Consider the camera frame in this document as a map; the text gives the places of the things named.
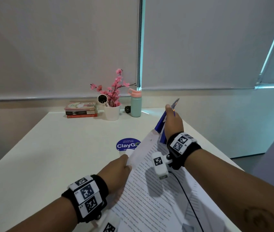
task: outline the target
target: black wristband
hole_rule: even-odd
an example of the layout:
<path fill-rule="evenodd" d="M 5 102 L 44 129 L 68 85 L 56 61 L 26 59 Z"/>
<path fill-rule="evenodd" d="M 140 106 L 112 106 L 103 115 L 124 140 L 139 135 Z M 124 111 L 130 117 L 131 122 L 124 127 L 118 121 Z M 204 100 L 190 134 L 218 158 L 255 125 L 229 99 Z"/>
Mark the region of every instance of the black wristband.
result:
<path fill-rule="evenodd" d="M 174 139 L 180 134 L 176 133 L 173 134 L 167 141 L 167 148 L 170 152 L 171 158 L 172 158 L 172 163 L 170 164 L 170 166 L 175 169 L 178 170 L 181 167 L 184 167 L 184 163 L 187 159 L 187 157 L 192 154 L 194 151 L 201 149 L 201 146 L 199 144 L 197 144 L 196 142 L 192 142 L 185 150 L 185 152 L 183 154 L 178 153 L 177 151 L 173 150 L 172 148 L 170 148 L 170 144 L 174 141 Z"/>
<path fill-rule="evenodd" d="M 87 184 L 90 184 L 92 181 L 89 181 L 85 185 L 81 185 L 78 188 L 74 188 L 73 191 L 69 188 L 67 191 L 65 191 L 62 194 L 62 197 L 65 197 L 65 198 L 69 199 L 70 202 L 72 203 L 73 208 L 75 209 L 75 212 L 76 212 L 76 215 L 77 215 L 78 223 L 80 223 L 80 222 L 86 222 L 86 223 L 88 223 L 88 222 L 90 222 L 90 221 L 92 221 L 94 219 L 99 218 L 101 210 L 104 207 L 106 207 L 106 205 L 107 205 L 106 197 L 109 194 L 109 190 L 108 190 L 107 184 L 98 175 L 91 175 L 91 177 L 93 179 L 92 181 L 95 181 L 95 183 L 96 183 L 96 185 L 97 185 L 97 187 L 99 189 L 99 195 L 101 197 L 102 202 L 99 203 L 99 205 L 96 208 L 94 208 L 93 210 L 91 210 L 90 212 L 88 212 L 88 214 L 85 217 L 82 217 L 82 214 L 80 212 L 81 208 L 83 207 L 82 206 L 83 203 L 81 203 L 81 204 L 78 203 L 78 201 L 76 199 L 76 196 L 75 196 L 75 192 L 78 191 L 78 190 L 80 190 L 80 189 L 82 189 Z"/>

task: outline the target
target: mint green bottle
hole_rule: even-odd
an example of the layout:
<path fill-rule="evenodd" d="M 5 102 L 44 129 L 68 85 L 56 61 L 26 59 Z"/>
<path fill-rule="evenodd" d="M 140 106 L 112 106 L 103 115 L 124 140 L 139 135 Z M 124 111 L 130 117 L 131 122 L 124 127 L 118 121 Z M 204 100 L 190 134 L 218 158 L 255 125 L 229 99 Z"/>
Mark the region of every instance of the mint green bottle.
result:
<path fill-rule="evenodd" d="M 141 91 L 137 91 L 137 90 L 134 90 L 134 89 L 129 89 L 128 93 L 131 95 L 131 98 L 130 98 L 130 106 L 131 106 L 130 107 L 130 115 L 132 117 L 140 117 L 141 116 L 141 105 L 142 105 Z"/>

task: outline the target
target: white table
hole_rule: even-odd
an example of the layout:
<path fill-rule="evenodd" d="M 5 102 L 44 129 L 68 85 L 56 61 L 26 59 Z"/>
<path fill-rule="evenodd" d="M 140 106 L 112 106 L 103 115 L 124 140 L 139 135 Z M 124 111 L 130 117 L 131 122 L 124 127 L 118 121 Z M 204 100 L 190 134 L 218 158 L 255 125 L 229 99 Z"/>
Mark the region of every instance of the white table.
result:
<path fill-rule="evenodd" d="M 104 120 L 103 113 L 73 119 L 67 119 L 64 112 L 48 113 L 0 160 L 0 232 L 57 199 L 76 179 L 96 174 L 118 158 L 119 140 L 142 141 L 164 109 L 143 111 L 139 118 L 121 111 L 118 121 Z M 204 149 L 237 166 L 186 122 L 184 130 Z M 226 225 L 231 231 L 239 231 L 228 219 Z M 82 223 L 76 230 L 89 227 Z"/>

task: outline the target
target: flower pot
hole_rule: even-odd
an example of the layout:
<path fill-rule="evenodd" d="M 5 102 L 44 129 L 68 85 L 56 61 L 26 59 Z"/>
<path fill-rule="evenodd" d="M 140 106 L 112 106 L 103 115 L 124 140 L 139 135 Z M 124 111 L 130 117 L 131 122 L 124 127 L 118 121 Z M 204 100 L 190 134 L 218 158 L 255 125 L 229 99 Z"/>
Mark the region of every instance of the flower pot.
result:
<path fill-rule="evenodd" d="M 104 107 L 106 119 L 110 121 L 115 121 L 119 119 L 120 116 L 120 106 L 117 107 Z"/>

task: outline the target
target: round black clock face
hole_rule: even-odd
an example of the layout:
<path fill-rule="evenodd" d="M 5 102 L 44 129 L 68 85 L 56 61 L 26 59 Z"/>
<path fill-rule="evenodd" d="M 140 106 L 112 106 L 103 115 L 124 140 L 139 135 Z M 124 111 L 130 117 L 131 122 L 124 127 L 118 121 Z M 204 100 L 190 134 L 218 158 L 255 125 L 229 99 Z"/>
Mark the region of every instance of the round black clock face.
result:
<path fill-rule="evenodd" d="M 99 101 L 99 103 L 104 104 L 108 101 L 108 98 L 107 98 L 106 95 L 101 94 L 101 95 L 98 96 L 98 101 Z"/>

